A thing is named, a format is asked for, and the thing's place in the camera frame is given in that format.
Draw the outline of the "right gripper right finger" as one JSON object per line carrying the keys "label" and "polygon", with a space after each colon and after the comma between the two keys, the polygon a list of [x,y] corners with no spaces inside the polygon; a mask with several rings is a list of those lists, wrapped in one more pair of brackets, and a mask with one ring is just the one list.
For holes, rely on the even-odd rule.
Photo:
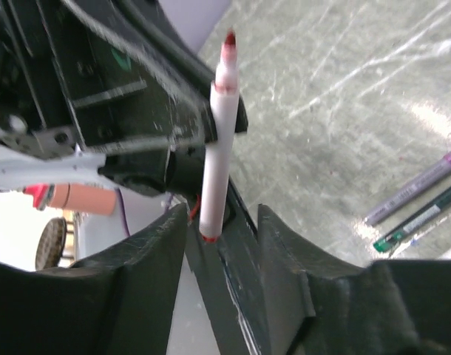
{"label": "right gripper right finger", "polygon": [[451,354],[451,260],[358,267],[258,208],[273,354]]}

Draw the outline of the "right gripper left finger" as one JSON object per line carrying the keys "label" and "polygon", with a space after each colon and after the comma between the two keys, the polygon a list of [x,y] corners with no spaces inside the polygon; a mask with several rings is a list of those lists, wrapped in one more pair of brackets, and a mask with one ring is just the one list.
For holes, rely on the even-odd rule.
{"label": "right gripper left finger", "polygon": [[69,268],[0,263],[0,354],[164,354],[187,222],[177,205]]}

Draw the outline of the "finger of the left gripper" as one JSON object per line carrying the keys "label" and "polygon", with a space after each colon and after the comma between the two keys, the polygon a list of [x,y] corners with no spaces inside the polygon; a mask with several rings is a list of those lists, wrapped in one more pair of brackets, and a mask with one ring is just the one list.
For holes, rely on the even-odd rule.
{"label": "finger of the left gripper", "polygon": [[180,38],[171,22],[167,19],[165,12],[159,1],[136,1],[140,6],[140,14],[146,20],[159,29],[166,39],[160,39],[161,44],[172,52],[170,55],[176,68],[179,69],[192,85],[206,98],[209,97],[210,83],[214,77],[213,71],[190,50],[186,43]]}
{"label": "finger of the left gripper", "polygon": [[0,140],[22,152],[134,152],[216,138],[136,1],[1,1],[12,93]]}

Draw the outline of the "green pen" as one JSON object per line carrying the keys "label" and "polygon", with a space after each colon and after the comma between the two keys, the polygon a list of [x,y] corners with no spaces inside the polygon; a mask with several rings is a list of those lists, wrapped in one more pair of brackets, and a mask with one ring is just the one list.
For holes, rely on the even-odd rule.
{"label": "green pen", "polygon": [[439,216],[443,211],[451,207],[451,186],[440,195],[433,198],[418,211],[410,215],[405,221],[380,237],[373,247],[378,253],[387,253],[398,247],[403,241],[422,226]]}

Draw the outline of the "red white marker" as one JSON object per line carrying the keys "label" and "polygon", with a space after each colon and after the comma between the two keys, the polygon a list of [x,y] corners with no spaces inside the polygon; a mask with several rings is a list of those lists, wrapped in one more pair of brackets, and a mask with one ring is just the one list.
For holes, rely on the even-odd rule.
{"label": "red white marker", "polygon": [[239,97],[236,35],[229,30],[210,91],[217,140],[206,145],[199,219],[199,232],[207,243],[216,242],[223,230]]}

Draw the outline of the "purple pen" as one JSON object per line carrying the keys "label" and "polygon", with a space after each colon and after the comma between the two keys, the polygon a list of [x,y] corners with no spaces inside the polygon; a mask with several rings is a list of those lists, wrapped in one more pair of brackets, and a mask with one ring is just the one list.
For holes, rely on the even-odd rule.
{"label": "purple pen", "polygon": [[451,151],[432,166],[403,185],[388,199],[374,207],[364,218],[368,226],[374,226],[409,203],[422,192],[451,174]]}

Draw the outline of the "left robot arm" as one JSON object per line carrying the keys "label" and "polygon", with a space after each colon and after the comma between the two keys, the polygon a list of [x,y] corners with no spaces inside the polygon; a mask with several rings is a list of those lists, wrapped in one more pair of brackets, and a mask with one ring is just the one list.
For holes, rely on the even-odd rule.
{"label": "left robot arm", "polygon": [[217,141],[198,53],[228,1],[0,1],[0,192],[200,191]]}

